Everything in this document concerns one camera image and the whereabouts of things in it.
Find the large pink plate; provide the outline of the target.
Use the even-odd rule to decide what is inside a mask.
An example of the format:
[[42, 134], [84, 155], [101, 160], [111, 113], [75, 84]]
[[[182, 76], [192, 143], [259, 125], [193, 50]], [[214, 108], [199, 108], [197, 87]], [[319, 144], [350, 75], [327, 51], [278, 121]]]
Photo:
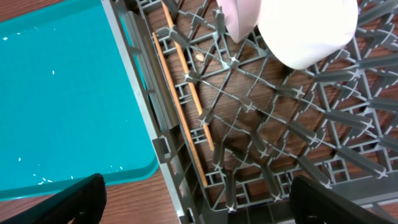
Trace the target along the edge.
[[242, 41], [257, 24], [261, 0], [216, 0], [225, 26], [235, 43]]

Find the wooden chopstick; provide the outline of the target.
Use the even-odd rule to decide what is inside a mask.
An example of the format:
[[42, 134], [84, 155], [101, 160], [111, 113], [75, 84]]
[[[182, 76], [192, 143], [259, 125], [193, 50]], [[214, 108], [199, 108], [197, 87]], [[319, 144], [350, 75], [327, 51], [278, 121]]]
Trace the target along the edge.
[[[168, 9], [167, 5], [165, 4], [164, 0], [162, 0], [162, 7], [163, 7], [163, 10], [164, 10], [164, 13], [165, 13], [166, 20], [167, 20], [167, 23], [169, 25], [169, 28], [171, 29], [174, 26], [174, 23], [172, 21], [171, 14], [170, 14], [169, 9]], [[174, 42], [175, 42], [175, 47], [176, 47], [176, 50], [177, 50], [177, 53], [178, 53], [178, 57], [180, 59], [182, 67], [183, 67], [184, 74], [188, 75], [190, 70], [188, 68], [187, 61], [185, 60], [183, 49], [182, 49], [182, 47], [180, 46], [180, 44], [176, 40]], [[199, 100], [198, 93], [196, 91], [195, 85], [192, 82], [189, 82], [188, 85], [189, 85], [189, 88], [190, 88], [190, 91], [191, 91], [191, 94], [192, 94], [192, 97], [193, 97], [194, 104], [195, 104], [196, 109], [198, 111], [198, 114], [201, 115], [203, 113], [203, 108], [201, 106], [201, 103], [200, 103], [200, 100]], [[210, 133], [210, 129], [209, 129], [207, 124], [203, 125], [203, 130], [204, 130], [205, 136], [206, 136], [206, 138], [208, 140], [209, 148], [212, 151], [214, 151], [215, 150], [215, 145], [214, 145], [211, 133]]]
[[179, 97], [177, 95], [177, 91], [175, 89], [174, 82], [172, 80], [172, 76], [170, 74], [169, 68], [167, 66], [167, 62], [165, 60], [165, 57], [163, 55], [163, 51], [161, 49], [161, 46], [159, 44], [159, 41], [158, 41], [158, 38], [157, 38], [157, 35], [156, 35], [155, 32], [152, 33], [152, 38], [154, 40], [155, 47], [156, 47], [157, 52], [159, 54], [159, 59], [160, 59], [163, 71], [165, 73], [165, 78], [166, 78], [169, 90], [171, 92], [172, 99], [174, 101], [175, 107], [177, 109], [178, 117], [180, 118], [180, 122], [181, 122], [181, 124], [183, 126], [183, 130], [184, 130], [185, 136], [187, 138], [189, 148], [190, 148], [190, 150], [192, 152], [193, 159], [194, 159], [196, 167], [198, 169], [198, 173], [199, 173], [201, 182], [202, 182], [204, 187], [207, 187], [208, 186], [208, 182], [207, 182], [207, 179], [206, 179], [206, 175], [205, 175], [205, 173], [203, 171], [203, 168], [202, 168], [202, 165], [201, 165], [201, 162], [200, 162], [200, 158], [199, 158], [199, 155], [197, 153], [197, 149], [195, 147], [195, 143], [193, 142], [192, 135], [190, 134], [190, 130], [189, 130], [189, 127], [188, 127], [188, 124], [187, 124], [187, 120], [186, 120], [185, 115], [183, 113], [183, 109], [181, 107], [180, 100], [179, 100]]

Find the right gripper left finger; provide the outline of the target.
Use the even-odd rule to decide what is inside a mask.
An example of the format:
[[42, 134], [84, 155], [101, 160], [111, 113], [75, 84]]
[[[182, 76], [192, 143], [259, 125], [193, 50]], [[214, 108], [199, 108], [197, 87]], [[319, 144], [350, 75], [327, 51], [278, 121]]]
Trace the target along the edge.
[[104, 177], [95, 173], [1, 224], [98, 224], [106, 202]]

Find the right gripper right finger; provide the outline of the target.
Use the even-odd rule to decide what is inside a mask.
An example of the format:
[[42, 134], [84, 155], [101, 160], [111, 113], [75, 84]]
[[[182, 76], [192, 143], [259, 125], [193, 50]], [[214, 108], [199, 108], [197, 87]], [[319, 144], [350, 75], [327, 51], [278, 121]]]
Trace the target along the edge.
[[390, 223], [303, 175], [292, 181], [289, 205], [296, 224]]

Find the cream bowl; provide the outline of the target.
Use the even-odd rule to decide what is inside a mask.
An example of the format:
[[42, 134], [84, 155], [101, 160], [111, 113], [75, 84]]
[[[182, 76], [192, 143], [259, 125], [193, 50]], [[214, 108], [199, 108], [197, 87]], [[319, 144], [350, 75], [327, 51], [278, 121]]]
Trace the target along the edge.
[[357, 23], [356, 0], [263, 0], [257, 27], [280, 62], [302, 70], [348, 44]]

